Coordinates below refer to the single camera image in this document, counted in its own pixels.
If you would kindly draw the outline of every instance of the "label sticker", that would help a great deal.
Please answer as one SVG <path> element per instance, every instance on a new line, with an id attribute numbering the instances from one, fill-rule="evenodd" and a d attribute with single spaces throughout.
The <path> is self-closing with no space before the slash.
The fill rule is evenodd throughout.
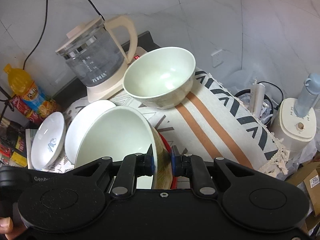
<path id="1" fill-rule="evenodd" d="M 313 188 L 314 186 L 318 185 L 319 183 L 320 183 L 319 182 L 319 175 L 317 175 L 310 180 L 310 187 Z"/>

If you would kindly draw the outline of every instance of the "tablecloth fringe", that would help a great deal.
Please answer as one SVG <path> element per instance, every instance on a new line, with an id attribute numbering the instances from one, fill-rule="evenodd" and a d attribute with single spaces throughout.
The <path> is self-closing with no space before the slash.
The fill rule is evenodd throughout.
<path id="1" fill-rule="evenodd" d="M 244 103 L 239 99 L 234 97 L 239 104 L 246 109 L 247 111 L 249 111 L 245 106 Z M 276 154 L 274 154 L 272 156 L 272 158 L 265 163 L 264 165 L 262 165 L 258 171 L 260 171 L 261 173 L 267 174 L 271 177 L 276 177 L 280 172 L 283 172 L 284 175 L 288 174 L 288 169 L 286 168 L 285 164 L 288 162 L 289 160 L 289 150 L 287 150 L 285 148 L 285 146 L 282 144 L 283 139 L 278 139 L 274 136 L 274 133 L 270 132 L 267 127 L 256 117 L 254 117 L 255 120 L 262 126 L 263 129 L 266 130 L 266 132 L 271 136 L 272 140 L 275 142 L 278 151 Z"/>

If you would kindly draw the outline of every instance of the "kettle lid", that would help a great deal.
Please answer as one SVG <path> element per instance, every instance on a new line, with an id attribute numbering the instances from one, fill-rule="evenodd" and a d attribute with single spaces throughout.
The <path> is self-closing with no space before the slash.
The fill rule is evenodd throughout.
<path id="1" fill-rule="evenodd" d="M 74 44 L 86 37 L 92 31 L 99 29 L 103 22 L 104 21 L 102 17 L 99 16 L 90 22 L 80 23 L 78 26 L 76 26 L 70 32 L 67 33 L 68 40 L 65 41 L 64 44 L 55 52 L 63 56 L 63 54 L 65 54 L 66 51 L 70 49 Z"/>
<path id="2" fill-rule="evenodd" d="M 320 75 L 311 73 L 305 80 L 304 85 L 309 93 L 313 95 L 320 94 Z"/>

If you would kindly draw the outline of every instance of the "hand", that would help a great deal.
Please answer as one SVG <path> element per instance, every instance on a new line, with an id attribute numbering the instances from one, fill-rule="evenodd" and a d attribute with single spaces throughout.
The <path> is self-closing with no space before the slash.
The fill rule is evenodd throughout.
<path id="1" fill-rule="evenodd" d="M 13 226 L 13 222 L 10 217 L 0 218 L 0 234 L 5 234 L 8 240 L 12 240 L 21 235 L 25 230 L 24 224 Z"/>

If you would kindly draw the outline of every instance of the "white ceramic bowl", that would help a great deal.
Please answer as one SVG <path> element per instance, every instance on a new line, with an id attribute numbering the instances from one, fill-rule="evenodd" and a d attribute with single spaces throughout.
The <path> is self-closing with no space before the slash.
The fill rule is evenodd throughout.
<path id="1" fill-rule="evenodd" d="M 60 112 L 50 114 L 40 125 L 31 147 L 31 163 L 37 170 L 50 166 L 62 150 L 66 125 Z"/>
<path id="2" fill-rule="evenodd" d="M 193 84 L 196 60 L 178 47 L 148 52 L 124 74 L 124 90 L 146 106 L 167 109 L 181 103 Z"/>
<path id="3" fill-rule="evenodd" d="M 77 154 L 75 168 L 104 156 L 114 162 L 134 153 L 147 153 L 152 144 L 155 173 L 156 143 L 148 121 L 134 108 L 116 106 L 104 112 L 89 128 Z M 137 188 L 151 188 L 156 176 L 139 177 Z"/>
<path id="4" fill-rule="evenodd" d="M 116 105 L 109 100 L 95 101 L 84 107 L 71 122 L 64 142 L 68 160 L 74 164 L 82 139 L 94 121 Z"/>

